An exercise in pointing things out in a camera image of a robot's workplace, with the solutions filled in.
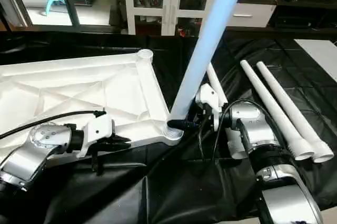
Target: black plastic sheet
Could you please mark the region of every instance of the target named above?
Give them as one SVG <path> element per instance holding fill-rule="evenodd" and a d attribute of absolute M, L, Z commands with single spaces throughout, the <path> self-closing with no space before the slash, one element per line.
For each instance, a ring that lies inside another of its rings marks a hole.
<path fill-rule="evenodd" d="M 118 35 L 20 33 L 0 37 L 2 64 L 122 54 L 149 48 L 153 67 L 172 107 L 195 39 Z M 262 60 L 313 128 L 336 153 L 337 83 L 293 40 L 223 39 L 213 65 L 228 99 L 258 97 L 240 69 Z M 211 157 L 214 134 L 204 141 Z M 237 207 L 254 187 L 248 160 L 232 160 L 225 136 L 214 163 L 203 162 L 197 138 L 188 133 L 177 147 L 153 144 L 99 157 L 103 174 L 90 160 L 48 169 L 13 208 L 13 223 L 216 223 L 256 216 Z M 320 208 L 337 204 L 337 159 L 298 162 L 299 172 Z"/>

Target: silver robotic arm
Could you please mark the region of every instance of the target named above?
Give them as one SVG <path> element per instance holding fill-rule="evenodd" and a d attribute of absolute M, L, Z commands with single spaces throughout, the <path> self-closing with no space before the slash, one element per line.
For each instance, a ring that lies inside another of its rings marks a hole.
<path fill-rule="evenodd" d="M 98 140 L 114 136 L 114 121 L 107 114 L 91 120 L 83 129 L 76 125 L 45 123 L 35 126 L 26 142 L 12 151 L 0 164 L 0 184 L 23 191 L 29 189 L 45 168 L 50 155 L 78 150 L 77 158 L 85 157 L 89 147 Z"/>
<path fill-rule="evenodd" d="M 214 96 L 217 98 L 216 92 L 205 84 L 196 102 L 214 107 Z M 226 111 L 222 116 L 230 153 L 236 159 L 248 157 L 256 176 L 255 200 L 261 224 L 323 224 L 316 202 L 278 139 L 276 125 L 266 120 L 254 103 L 229 104 Z M 218 123 L 213 125 L 214 131 L 221 130 Z"/>

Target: floor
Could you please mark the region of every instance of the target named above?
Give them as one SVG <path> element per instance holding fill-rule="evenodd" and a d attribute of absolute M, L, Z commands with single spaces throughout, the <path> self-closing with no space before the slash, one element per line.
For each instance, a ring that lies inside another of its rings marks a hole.
<path fill-rule="evenodd" d="M 110 6 L 93 5 L 76 6 L 78 19 L 83 25 L 109 25 Z M 71 26 L 71 20 L 65 6 L 52 6 L 48 16 L 43 8 L 27 8 L 28 14 L 34 25 L 62 25 Z"/>

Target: white pipe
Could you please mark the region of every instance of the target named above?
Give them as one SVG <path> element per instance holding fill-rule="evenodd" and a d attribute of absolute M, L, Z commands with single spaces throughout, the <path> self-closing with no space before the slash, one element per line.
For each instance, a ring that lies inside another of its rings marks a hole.
<path fill-rule="evenodd" d="M 275 77 L 271 74 L 268 68 L 263 62 L 258 62 L 258 69 L 260 70 L 262 76 L 272 89 L 275 97 L 281 104 L 284 111 L 289 116 L 292 123 L 294 123 L 295 128 L 299 131 L 301 136 L 307 140 L 313 147 L 315 154 L 312 156 L 314 162 L 325 162 L 333 158 L 334 154 L 329 146 L 321 140 L 317 135 L 315 130 L 311 127 L 309 122 L 302 115 L 300 110 L 296 107 L 294 102 L 284 91 L 282 86 L 277 82 Z"/>
<path fill-rule="evenodd" d="M 233 159 L 245 159 L 248 157 L 241 139 L 241 132 L 226 128 L 227 145 Z"/>
<path fill-rule="evenodd" d="M 267 88 L 263 85 L 259 77 L 256 75 L 252 67 L 246 60 L 240 62 L 248 79 L 259 94 L 269 113 L 275 120 L 277 126 L 281 130 L 284 138 L 288 142 L 288 148 L 295 160 L 303 160 L 311 157 L 314 154 L 309 143 L 302 138 L 283 110 L 279 107 L 273 96 L 269 93 Z"/>
<path fill-rule="evenodd" d="M 225 92 L 222 89 L 219 79 L 215 73 L 212 63 L 209 64 L 207 67 L 207 76 L 211 83 L 212 88 L 216 91 L 217 95 L 219 96 L 219 106 L 222 107 L 223 104 L 228 103 L 227 97 Z"/>
<path fill-rule="evenodd" d="M 175 98 L 168 120 L 185 119 L 190 105 L 211 62 L 217 45 L 226 29 L 237 0 L 214 0 L 204 28 L 195 45 L 190 63 Z M 167 137 L 181 137 L 182 132 L 167 128 Z"/>
<path fill-rule="evenodd" d="M 219 97 L 219 106 L 222 107 L 225 103 L 228 103 L 225 92 L 222 89 L 219 79 L 217 78 L 216 72 L 213 68 L 212 63 L 209 64 L 207 68 L 207 76 L 211 83 L 212 88 L 216 91 Z M 230 151 L 231 157 L 233 159 L 244 159 L 247 158 L 246 150 L 242 144 L 240 131 L 231 130 L 230 128 L 225 129 L 227 134 L 227 145 Z"/>

